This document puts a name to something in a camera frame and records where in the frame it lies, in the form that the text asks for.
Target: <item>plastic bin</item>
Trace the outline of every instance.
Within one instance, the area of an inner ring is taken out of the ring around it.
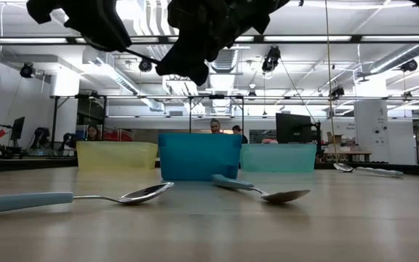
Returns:
[[[225,134],[159,134],[164,180],[209,181],[211,175],[237,178],[242,137]]]
[[[314,144],[246,144],[241,164],[247,172],[313,172]]]
[[[77,142],[79,170],[151,170],[158,145],[145,142]]]

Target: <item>metal spoon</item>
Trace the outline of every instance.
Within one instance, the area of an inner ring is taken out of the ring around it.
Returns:
[[[255,188],[255,186],[251,183],[241,181],[241,180],[234,180],[234,179],[226,178],[223,175],[212,175],[212,181],[216,186],[220,186],[223,188],[256,191],[258,193],[261,193],[261,199],[264,199],[273,204],[281,204],[285,202],[290,202],[290,201],[299,199],[305,196],[306,194],[310,193],[309,190],[300,190],[300,191],[288,191],[288,192],[279,192],[279,193],[269,194],[262,191],[259,188]]]
[[[113,199],[106,196],[74,196],[71,192],[57,193],[34,193],[34,194],[15,194],[0,196],[0,212],[18,210],[28,207],[41,207],[45,205],[67,204],[76,199],[104,199],[123,205],[136,205],[143,203],[171,188],[174,183],[163,183],[121,196]]]
[[[353,168],[344,163],[334,163],[334,167],[336,170],[340,170],[342,172],[353,172],[354,170],[360,170],[360,171],[365,171],[365,172],[371,172],[375,175],[386,176],[388,178],[403,178],[404,177],[403,172],[394,171],[394,170],[374,169],[374,168],[369,168],[369,167]]]

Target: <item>computer monitor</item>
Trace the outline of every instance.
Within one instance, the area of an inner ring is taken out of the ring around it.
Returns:
[[[25,121],[25,117],[20,117],[19,119],[14,120],[14,124],[12,124],[12,131],[11,131],[11,140],[17,141],[22,137],[22,128],[23,123]]]
[[[311,119],[309,116],[276,114],[278,143],[311,143]]]

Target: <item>desk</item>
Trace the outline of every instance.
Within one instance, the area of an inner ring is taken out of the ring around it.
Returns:
[[[0,213],[0,261],[419,261],[419,177],[336,170],[309,178],[241,176],[270,192],[312,192],[277,207],[255,192],[187,182],[137,207],[83,200]],[[159,170],[25,170],[0,172],[0,194],[73,190],[118,197],[158,182]]]
[[[354,156],[364,156],[364,161],[370,161],[371,151],[338,151],[338,155],[347,155],[348,162],[354,161]],[[325,155],[334,155],[334,152],[324,152]]]

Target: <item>ceiling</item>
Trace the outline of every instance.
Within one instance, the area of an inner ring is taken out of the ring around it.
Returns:
[[[133,9],[134,17],[122,15],[124,24],[130,36],[147,35],[175,35],[177,30],[170,28],[163,18],[162,8],[166,7],[167,0],[145,0],[145,10],[136,10],[133,4],[143,0],[123,0],[122,9]],[[78,36],[75,31],[64,28],[64,14],[61,11],[53,13],[57,22],[37,25],[23,8],[23,1],[6,1],[9,5],[0,2],[0,36]],[[389,34],[419,34],[419,9],[409,6],[410,1],[384,1],[384,0],[329,0],[329,33],[336,35],[389,35]],[[389,6],[406,5],[399,8],[382,8],[376,6],[386,4]],[[247,35],[257,35],[254,30]],[[265,35],[325,35],[326,12],[324,1],[308,0],[303,7],[298,1],[292,0],[271,15],[271,23]],[[403,44],[277,44],[282,54],[282,61],[274,70],[271,79],[264,79],[261,70],[263,57],[269,51],[270,44],[240,44],[237,58],[234,86],[228,90],[230,94],[246,95],[249,90],[255,90],[258,96],[266,95],[296,95],[295,87],[301,95],[316,96],[328,95],[328,81],[341,74],[345,69],[354,68],[359,63],[370,64],[382,59],[391,52],[402,47]],[[131,49],[151,57],[160,58],[170,45],[132,45]],[[99,93],[122,95],[120,86],[110,77],[103,74],[95,65],[83,64],[80,57],[86,47],[84,46],[4,46],[3,54],[9,55],[57,55],[83,71],[81,88],[98,90]],[[168,95],[162,87],[163,79],[154,73],[140,72],[138,63],[140,59],[133,55],[113,54],[114,66],[127,78],[140,87],[140,91],[147,95]],[[388,71],[380,76],[386,79],[389,95],[401,95],[405,90],[419,86],[419,68],[413,73],[407,73],[403,80],[401,71]],[[209,81],[197,90],[200,94],[217,92],[216,80]],[[353,74],[341,83],[346,95],[354,95]],[[248,103],[264,103],[264,101],[248,101]],[[301,104],[301,101],[268,101],[267,103]],[[310,101],[311,105],[325,104],[324,101]]]

